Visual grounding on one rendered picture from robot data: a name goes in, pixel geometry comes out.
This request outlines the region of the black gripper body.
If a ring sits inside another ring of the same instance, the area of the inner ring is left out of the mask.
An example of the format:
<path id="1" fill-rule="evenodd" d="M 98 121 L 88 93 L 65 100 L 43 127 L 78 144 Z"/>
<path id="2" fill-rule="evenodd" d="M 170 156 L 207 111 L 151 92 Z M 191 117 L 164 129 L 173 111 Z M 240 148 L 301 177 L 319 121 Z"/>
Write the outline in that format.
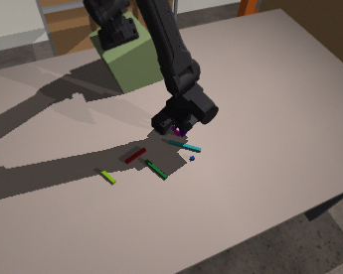
<path id="1" fill-rule="evenodd" d="M 173 103 L 179 108 L 187 109 L 187 107 L 178 106 L 174 102 L 174 100 L 173 100 Z M 199 120 L 195 116 L 191 115 L 191 119 L 184 126 L 182 126 L 178 122 L 175 123 L 175 126 L 178 127 L 180 130 L 182 130 L 183 132 L 186 132 L 186 131 L 190 131 L 197 122 L 199 122 Z"/>

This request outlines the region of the turquoise rod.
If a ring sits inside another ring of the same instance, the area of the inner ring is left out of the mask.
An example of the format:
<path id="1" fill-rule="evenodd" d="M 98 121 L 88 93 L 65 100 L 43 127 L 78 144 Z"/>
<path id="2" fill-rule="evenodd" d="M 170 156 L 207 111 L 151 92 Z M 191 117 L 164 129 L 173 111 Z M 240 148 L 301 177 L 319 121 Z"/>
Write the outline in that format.
<path id="1" fill-rule="evenodd" d="M 200 153 L 201 153 L 201 149 L 202 149 L 202 148 L 199 148 L 199 147 L 191 146 L 191 145 L 180 143 L 180 142 L 173 141 L 173 140 L 169 140 L 169 144 L 170 145 L 174 145 L 174 146 L 178 146 L 178 147 L 181 147 L 181 148 L 189 149 L 189 150 L 192 150 L 192 151 L 200 152 Z"/>

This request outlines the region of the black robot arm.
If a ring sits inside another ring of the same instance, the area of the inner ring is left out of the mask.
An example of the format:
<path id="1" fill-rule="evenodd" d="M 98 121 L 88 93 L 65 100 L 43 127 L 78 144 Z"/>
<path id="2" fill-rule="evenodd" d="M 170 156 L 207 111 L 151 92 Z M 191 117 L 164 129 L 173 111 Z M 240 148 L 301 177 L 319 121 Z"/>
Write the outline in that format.
<path id="1" fill-rule="evenodd" d="M 167 91 L 173 95 L 166 101 L 166 107 L 151 118 L 154 131 L 166 136 L 176 122 L 184 126 L 191 115 L 204 125 L 209 123 L 219 107 L 197 83 L 200 66 L 181 38 L 169 0 L 135 1 L 154 43 Z M 83 3 L 92 19 L 101 26 L 97 33 L 104 51 L 139 38 L 133 19 L 122 15 L 128 11 L 129 0 L 84 0 Z M 187 109 L 177 107 L 173 100 Z"/>

